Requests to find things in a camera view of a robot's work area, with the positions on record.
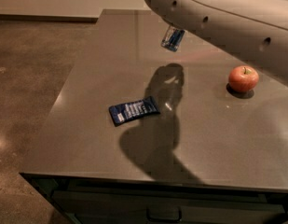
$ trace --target blue wrapper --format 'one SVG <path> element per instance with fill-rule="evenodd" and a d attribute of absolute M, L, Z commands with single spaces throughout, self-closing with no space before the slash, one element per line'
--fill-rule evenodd
<path fill-rule="evenodd" d="M 173 52 L 177 51 L 184 33 L 184 30 L 170 26 L 162 39 L 161 46 Z"/>
<path fill-rule="evenodd" d="M 128 102 L 109 107 L 109 113 L 116 126 L 128 121 L 139 119 L 152 114 L 160 114 L 152 96 L 135 102 Z"/>

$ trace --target floor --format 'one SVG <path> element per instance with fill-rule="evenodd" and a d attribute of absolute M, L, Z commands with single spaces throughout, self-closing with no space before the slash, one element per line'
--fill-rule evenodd
<path fill-rule="evenodd" d="M 94 23 L 0 21 L 0 224 L 66 224 L 19 175 Z"/>

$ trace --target gray table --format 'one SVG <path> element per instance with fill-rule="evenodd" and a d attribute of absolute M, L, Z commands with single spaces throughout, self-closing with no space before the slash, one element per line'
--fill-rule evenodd
<path fill-rule="evenodd" d="M 256 67 L 254 93 L 236 97 L 227 78 L 242 62 L 191 34 L 169 52 L 167 27 L 150 11 L 103 12 L 22 175 L 288 193 L 287 84 Z M 148 95 L 161 115 L 114 126 L 110 105 Z"/>

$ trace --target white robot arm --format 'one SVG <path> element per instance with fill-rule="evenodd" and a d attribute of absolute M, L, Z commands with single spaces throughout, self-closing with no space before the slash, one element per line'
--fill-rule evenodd
<path fill-rule="evenodd" d="M 288 82 L 287 0 L 145 0 L 164 21 Z"/>

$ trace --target apple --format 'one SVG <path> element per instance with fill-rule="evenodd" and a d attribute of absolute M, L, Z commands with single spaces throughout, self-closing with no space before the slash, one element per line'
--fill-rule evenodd
<path fill-rule="evenodd" d="M 252 90 L 258 79 L 257 72 L 251 66 L 241 65 L 230 72 L 228 84 L 234 91 L 244 93 Z"/>

